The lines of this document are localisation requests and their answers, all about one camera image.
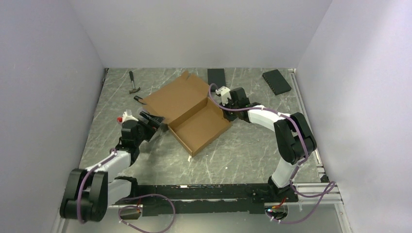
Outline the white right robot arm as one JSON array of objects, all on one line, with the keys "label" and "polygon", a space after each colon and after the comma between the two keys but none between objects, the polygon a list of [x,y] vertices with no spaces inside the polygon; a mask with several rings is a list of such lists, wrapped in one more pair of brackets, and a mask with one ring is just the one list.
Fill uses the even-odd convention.
[{"label": "white right robot arm", "polygon": [[275,133],[281,159],[268,179],[268,196],[273,201],[282,200],[291,189],[298,166],[317,148],[317,142],[304,115],[300,112],[281,113],[260,103],[251,103],[241,87],[231,90],[223,86],[215,93],[221,98],[219,106],[226,119],[233,121],[238,118]]}]

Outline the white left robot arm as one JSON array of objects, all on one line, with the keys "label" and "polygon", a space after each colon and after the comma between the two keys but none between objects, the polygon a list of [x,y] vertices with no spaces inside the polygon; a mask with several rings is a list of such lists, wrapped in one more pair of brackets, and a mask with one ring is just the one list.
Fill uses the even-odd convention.
[{"label": "white left robot arm", "polygon": [[70,172],[59,208],[61,218],[76,219],[81,224],[99,222],[108,206],[121,199],[128,204],[139,199],[137,180],[119,174],[137,161],[140,145],[149,142],[165,126],[165,118],[146,110],[134,116],[126,110],[117,123],[121,136],[109,155],[94,165]]}]

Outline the black blue marker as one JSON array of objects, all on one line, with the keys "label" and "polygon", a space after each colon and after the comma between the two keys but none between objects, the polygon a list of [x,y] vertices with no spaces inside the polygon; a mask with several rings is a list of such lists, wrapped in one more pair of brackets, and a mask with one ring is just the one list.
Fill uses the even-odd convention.
[{"label": "black blue marker", "polygon": [[146,102],[144,101],[143,98],[139,97],[139,96],[134,96],[134,100],[136,100],[137,102],[139,102],[142,105],[146,105]]}]

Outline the brown cardboard box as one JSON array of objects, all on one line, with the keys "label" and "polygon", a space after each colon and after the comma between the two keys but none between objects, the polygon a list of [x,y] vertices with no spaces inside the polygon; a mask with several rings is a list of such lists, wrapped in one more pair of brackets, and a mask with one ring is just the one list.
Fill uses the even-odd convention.
[{"label": "brown cardboard box", "polygon": [[145,110],[164,117],[169,131],[190,156],[197,155],[232,125],[209,98],[208,90],[205,81],[184,71],[142,99]]}]

